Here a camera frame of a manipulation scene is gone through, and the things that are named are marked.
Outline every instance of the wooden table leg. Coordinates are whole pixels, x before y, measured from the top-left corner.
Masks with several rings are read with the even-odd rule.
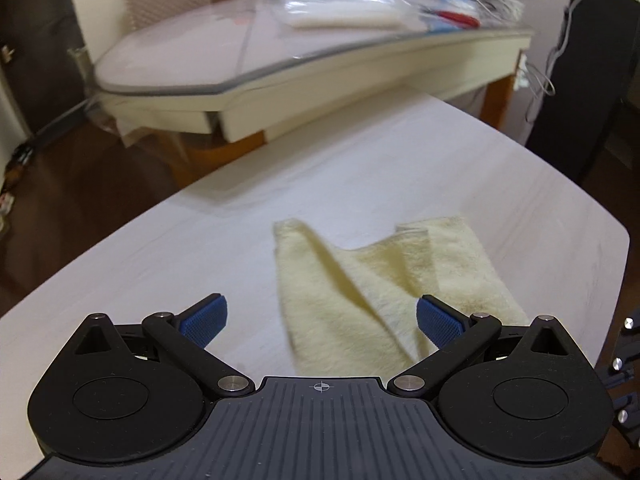
[[[516,64],[516,72],[489,83],[486,87],[484,95],[484,103],[478,117],[483,123],[500,130],[504,126],[504,120],[507,116],[509,102],[513,95],[513,87],[516,81],[518,66],[520,65],[520,56]]]
[[[262,131],[236,142],[225,142],[220,134],[220,143],[210,148],[182,143],[175,132],[157,132],[156,140],[161,149],[159,155],[168,163],[180,189],[266,144]]]

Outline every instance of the door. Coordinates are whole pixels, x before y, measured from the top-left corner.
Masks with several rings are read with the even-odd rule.
[[[0,0],[0,63],[33,133],[84,100],[67,53],[83,44],[71,0]]]

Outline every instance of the crosshair symbol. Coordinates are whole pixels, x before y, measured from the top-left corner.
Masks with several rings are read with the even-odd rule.
[[[333,386],[329,386],[327,383],[320,381],[319,383],[314,384],[313,386],[309,386],[310,388],[313,388],[314,390],[316,390],[317,392],[325,392],[327,391],[329,388],[333,388]]]

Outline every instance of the table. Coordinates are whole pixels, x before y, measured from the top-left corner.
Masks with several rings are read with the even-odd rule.
[[[78,324],[119,324],[226,295],[207,348],[259,384],[294,373],[276,291],[273,223],[308,222],[345,248],[401,222],[462,214],[532,318],[558,316],[596,361],[628,235],[564,176],[475,118],[406,88],[327,115],[210,174],[60,270],[0,319],[0,477],[40,451],[29,395]]]
[[[533,35],[418,15],[399,30],[296,30],[274,8],[273,0],[229,0],[129,34],[96,63],[98,99],[132,126],[209,134],[218,112],[229,142],[261,130],[272,140],[393,86],[446,100],[509,78]],[[510,86],[493,97],[499,118]]]

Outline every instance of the plastic bag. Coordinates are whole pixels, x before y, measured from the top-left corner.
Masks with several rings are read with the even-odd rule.
[[[417,12],[404,0],[279,0],[276,15],[293,28],[397,28]]]

